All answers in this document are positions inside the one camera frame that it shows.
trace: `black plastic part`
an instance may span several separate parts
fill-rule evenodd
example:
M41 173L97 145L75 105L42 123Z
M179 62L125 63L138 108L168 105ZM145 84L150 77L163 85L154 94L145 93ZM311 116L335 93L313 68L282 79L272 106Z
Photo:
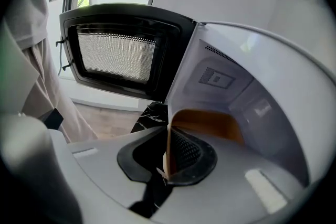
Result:
M65 42L65 40L57 41L56 42L56 47L58 46L58 44L63 44L64 42Z
M178 128L172 128L171 132L171 150L175 155L179 169L169 178L167 184L173 186L195 185L215 168L217 154L208 143ZM182 143L181 141L176 143L177 139L184 140L182 146L177 146Z
M166 134L166 127L159 128L119 150L117 162L130 180L148 183L152 177L153 168L162 167Z
M71 67L71 66L72 66L72 62L70 64L66 65L66 66L63 66L62 69L63 69L63 71L65 71L68 67Z
M173 189L156 170L163 170L162 156L166 148L167 127L162 127L126 145L117 155L118 164L129 179L146 183L142 200L129 208L146 218L150 218L158 210Z
M48 129L58 130L62 124L63 117L57 109L53 109L38 118Z
M62 38L71 71L80 84L136 98L165 101L196 27L195 21L168 10L138 4L101 4L60 15ZM84 67L78 33L126 34L155 40L147 83Z

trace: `person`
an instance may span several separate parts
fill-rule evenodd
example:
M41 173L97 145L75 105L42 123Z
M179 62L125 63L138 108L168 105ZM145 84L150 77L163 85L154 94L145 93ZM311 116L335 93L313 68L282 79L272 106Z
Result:
M4 21L16 43L39 76L22 112L35 118L56 108L64 118L59 130L67 142L94 140L92 128L63 92L47 39L46 0L12 0Z

